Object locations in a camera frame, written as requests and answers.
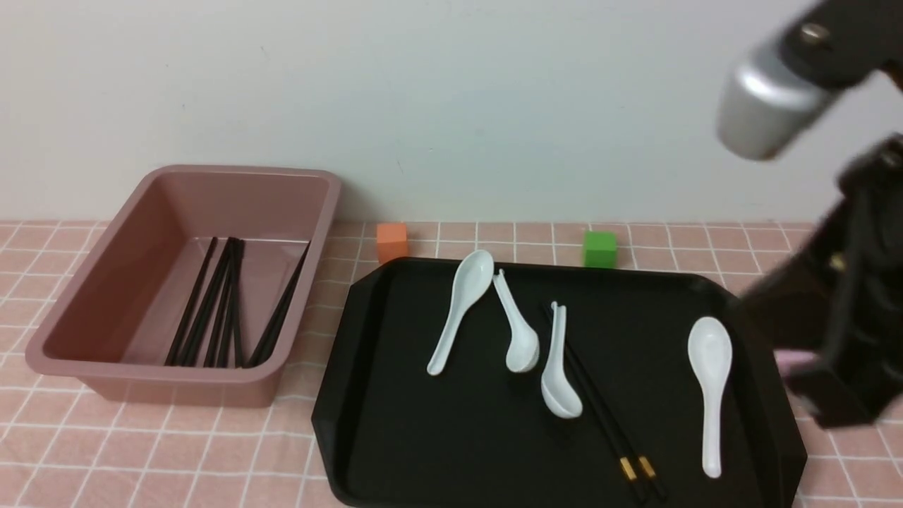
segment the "white wall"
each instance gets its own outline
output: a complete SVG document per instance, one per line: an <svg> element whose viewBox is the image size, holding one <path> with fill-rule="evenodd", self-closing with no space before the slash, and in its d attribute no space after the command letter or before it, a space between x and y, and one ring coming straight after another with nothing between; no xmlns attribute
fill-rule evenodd
<svg viewBox="0 0 903 508"><path fill-rule="evenodd" d="M174 163L328 169L347 217L813 218L889 131L876 76L777 164L731 62L802 0L4 0L0 217L104 218Z"/></svg>

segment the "orange cube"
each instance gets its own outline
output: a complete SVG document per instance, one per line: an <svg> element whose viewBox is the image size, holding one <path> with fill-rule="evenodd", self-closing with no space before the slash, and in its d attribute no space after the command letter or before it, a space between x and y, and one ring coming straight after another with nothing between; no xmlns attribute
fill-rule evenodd
<svg viewBox="0 0 903 508"><path fill-rule="evenodd" d="M407 256L407 226L402 222L377 224L379 264Z"/></svg>

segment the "black tray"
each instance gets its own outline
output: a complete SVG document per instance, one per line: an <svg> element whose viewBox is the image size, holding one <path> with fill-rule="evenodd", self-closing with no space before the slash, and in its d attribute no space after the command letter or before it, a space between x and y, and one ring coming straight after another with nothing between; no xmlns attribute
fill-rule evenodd
<svg viewBox="0 0 903 508"><path fill-rule="evenodd" d="M672 508L780 508L792 503L805 449L767 343L707 278L498 263L542 355L505 367L510 340L495 289L468 312L445 371L426 373L459 261L399 259L352 286L313 427L333 493L353 506L635 506L589 406L552 415L539 378L549 329L539 302L568 307L567 340L633 427ZM702 470L703 399L687 359L694 321L731 331L720 479Z"/></svg>

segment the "pink checkered tablecloth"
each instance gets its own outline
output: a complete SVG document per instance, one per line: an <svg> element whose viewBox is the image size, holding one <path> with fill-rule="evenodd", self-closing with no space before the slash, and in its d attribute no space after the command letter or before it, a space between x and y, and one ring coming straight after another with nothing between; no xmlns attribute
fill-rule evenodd
<svg viewBox="0 0 903 508"><path fill-rule="evenodd" d="M337 223L302 334L268 409L108 402L38 375L24 347L106 224L0 221L0 506L341 506L310 416L349 284L377 266L375 227ZM696 272L741 291L804 240L807 223L408 223L414 256L580 265L585 230L618 234L622 268ZM810 459L797 506L903 507L903 406L876 428L824 432L802 412Z"/></svg>

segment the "green cube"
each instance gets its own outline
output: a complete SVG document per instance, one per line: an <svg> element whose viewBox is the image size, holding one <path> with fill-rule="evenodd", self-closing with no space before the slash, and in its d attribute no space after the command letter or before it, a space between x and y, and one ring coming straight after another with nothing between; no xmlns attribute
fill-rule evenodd
<svg viewBox="0 0 903 508"><path fill-rule="evenodd" d="M586 231L583 235L583 265L588 268L615 268L618 265L618 237L611 231Z"/></svg>

